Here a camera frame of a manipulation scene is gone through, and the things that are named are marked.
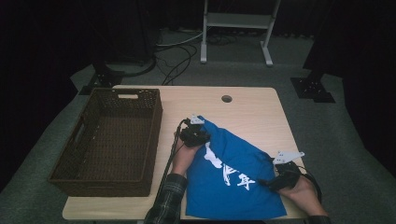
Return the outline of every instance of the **sleeve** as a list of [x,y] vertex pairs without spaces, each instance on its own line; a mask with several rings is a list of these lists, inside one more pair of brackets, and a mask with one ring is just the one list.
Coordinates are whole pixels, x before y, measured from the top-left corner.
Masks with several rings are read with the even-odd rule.
[[180,205],[187,179],[182,175],[169,174],[158,200],[148,211],[145,224],[174,224],[180,221]]
[[309,224],[332,224],[329,217],[312,216],[308,218]]

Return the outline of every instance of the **blue cloth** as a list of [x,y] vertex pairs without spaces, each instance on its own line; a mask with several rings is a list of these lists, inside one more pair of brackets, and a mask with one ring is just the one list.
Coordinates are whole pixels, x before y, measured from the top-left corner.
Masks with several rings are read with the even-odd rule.
[[275,177],[268,154],[199,118],[205,121],[203,129],[211,134],[210,146],[209,150],[206,146],[198,150],[187,172],[186,214],[221,220],[285,216],[280,196],[257,181]]

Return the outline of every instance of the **wooden table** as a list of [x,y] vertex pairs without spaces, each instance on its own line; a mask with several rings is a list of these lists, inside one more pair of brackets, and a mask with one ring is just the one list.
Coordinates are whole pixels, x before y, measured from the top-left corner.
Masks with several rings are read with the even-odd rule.
[[[100,198],[69,197],[64,206],[65,219],[74,220],[142,220],[153,205],[169,158],[173,133],[177,125],[192,114],[202,115],[221,128],[247,140],[275,157],[279,150],[298,151],[277,93],[271,88],[193,87],[193,86],[116,86],[115,88],[159,89],[163,104],[163,121],[151,192],[148,197]],[[230,103],[222,101],[231,96]],[[301,159],[295,161],[303,166]],[[305,217],[289,200],[282,198],[287,215]],[[182,219],[186,200],[182,202]]]

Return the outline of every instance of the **wicker basket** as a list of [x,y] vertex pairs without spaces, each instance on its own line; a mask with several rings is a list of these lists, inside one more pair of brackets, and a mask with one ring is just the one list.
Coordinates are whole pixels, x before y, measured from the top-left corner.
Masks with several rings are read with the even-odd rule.
[[162,116],[159,90],[94,89],[49,182],[68,196],[148,196]]

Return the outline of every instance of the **white print on cloth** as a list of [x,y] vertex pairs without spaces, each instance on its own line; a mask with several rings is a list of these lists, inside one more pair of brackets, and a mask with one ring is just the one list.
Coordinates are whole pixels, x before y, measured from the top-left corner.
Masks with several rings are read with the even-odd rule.
[[[221,167],[223,168],[224,183],[227,186],[231,186],[230,175],[233,173],[240,174],[240,172],[235,170],[234,168],[224,164],[221,160],[219,160],[219,158],[216,158],[215,153],[212,151],[212,149],[210,149],[210,142],[207,142],[205,144],[205,147],[206,147],[206,154],[204,155],[204,158],[207,161],[212,162],[212,165],[214,167],[216,167],[218,169]],[[249,179],[247,175],[240,174],[238,177],[239,177],[239,179],[241,179],[241,183],[237,184],[237,186],[244,186],[245,189],[247,189],[247,190],[249,190],[249,186],[248,186],[249,184],[256,183],[256,181]]]

